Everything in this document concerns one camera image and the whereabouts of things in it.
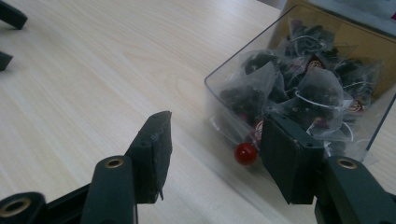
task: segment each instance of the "brass insert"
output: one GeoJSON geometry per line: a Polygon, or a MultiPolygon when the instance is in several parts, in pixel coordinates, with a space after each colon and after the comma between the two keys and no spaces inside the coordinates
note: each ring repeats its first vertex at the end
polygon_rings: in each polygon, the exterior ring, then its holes
{"type": "Polygon", "coordinates": [[[354,161],[350,161],[347,159],[338,159],[337,160],[338,165],[350,169],[350,170],[354,170],[356,168],[358,168],[358,165],[354,162],[354,161]]]}
{"type": "Polygon", "coordinates": [[[0,217],[13,217],[23,212],[31,203],[26,197],[15,199],[0,208],[0,217]]]}
{"type": "Polygon", "coordinates": [[[123,160],[122,159],[113,159],[110,161],[107,161],[105,164],[106,168],[117,168],[119,166],[122,166],[123,160]]]}

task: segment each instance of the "red tag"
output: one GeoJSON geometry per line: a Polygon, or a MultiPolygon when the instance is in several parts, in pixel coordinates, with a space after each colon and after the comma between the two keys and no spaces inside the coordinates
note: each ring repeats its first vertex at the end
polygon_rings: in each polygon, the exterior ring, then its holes
{"type": "Polygon", "coordinates": [[[304,73],[309,72],[314,67],[325,68],[320,58],[318,58],[316,55],[313,55],[309,62],[306,64],[304,73]]]}

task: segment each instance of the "black plastic part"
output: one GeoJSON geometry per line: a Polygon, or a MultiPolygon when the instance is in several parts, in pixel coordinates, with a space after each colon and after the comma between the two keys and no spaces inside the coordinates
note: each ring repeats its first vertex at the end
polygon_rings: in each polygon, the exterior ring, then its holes
{"type": "Polygon", "coordinates": [[[260,156],[287,203],[311,204],[324,148],[297,123],[268,114],[262,125],[260,156]]]}
{"type": "Polygon", "coordinates": [[[360,162],[330,157],[323,177],[343,223],[396,223],[396,203],[360,162]]]}
{"type": "Polygon", "coordinates": [[[137,203],[155,203],[168,173],[172,153],[172,113],[163,111],[148,118],[125,153],[132,159],[137,203]]]}
{"type": "Polygon", "coordinates": [[[0,51],[0,72],[6,70],[12,56],[0,51]]]}
{"type": "Polygon", "coordinates": [[[115,156],[98,162],[80,223],[135,224],[136,209],[131,159],[115,156]]]}
{"type": "Polygon", "coordinates": [[[323,205],[320,202],[315,204],[315,217],[318,224],[342,224],[334,204],[323,205]]]}
{"type": "Polygon", "coordinates": [[[0,1],[0,20],[21,29],[27,21],[27,17],[15,7],[0,1]]]}
{"type": "Polygon", "coordinates": [[[89,187],[90,185],[86,185],[48,203],[48,222],[52,224],[79,223],[89,187]]]}
{"type": "Polygon", "coordinates": [[[46,201],[36,192],[14,194],[0,202],[0,223],[47,223],[46,201]]]}

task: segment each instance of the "red bead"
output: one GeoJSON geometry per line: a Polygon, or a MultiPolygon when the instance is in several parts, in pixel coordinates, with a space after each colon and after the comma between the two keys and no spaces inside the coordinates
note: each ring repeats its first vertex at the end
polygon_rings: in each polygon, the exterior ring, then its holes
{"type": "Polygon", "coordinates": [[[241,143],[235,148],[233,156],[240,164],[251,165],[257,158],[257,150],[251,143],[241,143]]]}

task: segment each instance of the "wooden table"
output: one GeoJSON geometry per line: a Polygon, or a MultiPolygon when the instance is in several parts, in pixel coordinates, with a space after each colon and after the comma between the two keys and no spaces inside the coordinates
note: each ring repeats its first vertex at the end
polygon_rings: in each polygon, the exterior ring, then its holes
{"type": "MultiPolygon", "coordinates": [[[[91,182],[146,119],[170,110],[174,152],[164,201],[140,223],[315,223],[287,205],[260,163],[242,167],[205,119],[204,78],[270,25],[255,0],[12,1],[29,18],[0,24],[0,199],[39,191],[50,202],[91,182]]],[[[396,110],[369,168],[396,193],[396,110]]]]}

